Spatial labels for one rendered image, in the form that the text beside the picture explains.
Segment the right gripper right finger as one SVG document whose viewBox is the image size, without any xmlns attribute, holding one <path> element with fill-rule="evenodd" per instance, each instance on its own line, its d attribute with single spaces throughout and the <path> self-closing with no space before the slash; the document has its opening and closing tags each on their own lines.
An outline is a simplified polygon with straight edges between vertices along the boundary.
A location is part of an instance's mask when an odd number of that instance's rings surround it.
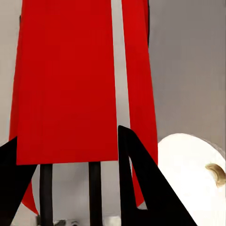
<svg viewBox="0 0 226 226">
<path fill-rule="evenodd" d="M 121 226 L 197 226 L 135 132 L 119 125 Z M 132 160 L 147 210 L 136 206 Z"/>
</svg>

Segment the radio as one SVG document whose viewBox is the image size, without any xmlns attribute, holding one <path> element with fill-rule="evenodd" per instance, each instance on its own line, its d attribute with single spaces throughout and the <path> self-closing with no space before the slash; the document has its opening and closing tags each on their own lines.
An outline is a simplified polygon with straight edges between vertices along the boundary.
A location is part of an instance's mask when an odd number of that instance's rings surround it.
<svg viewBox="0 0 226 226">
<path fill-rule="evenodd" d="M 149 0 L 22 0 L 8 141 L 40 226 L 121 216 L 119 125 L 158 166 Z M 129 157 L 136 206 L 144 202 Z"/>
</svg>

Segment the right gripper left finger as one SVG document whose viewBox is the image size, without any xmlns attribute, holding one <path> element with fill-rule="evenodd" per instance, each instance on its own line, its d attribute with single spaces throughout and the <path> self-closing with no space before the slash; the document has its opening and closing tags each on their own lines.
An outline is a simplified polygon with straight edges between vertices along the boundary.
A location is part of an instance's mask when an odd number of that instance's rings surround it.
<svg viewBox="0 0 226 226">
<path fill-rule="evenodd" d="M 37 164 L 16 165 L 17 137 L 0 147 L 0 226 L 11 226 Z"/>
</svg>

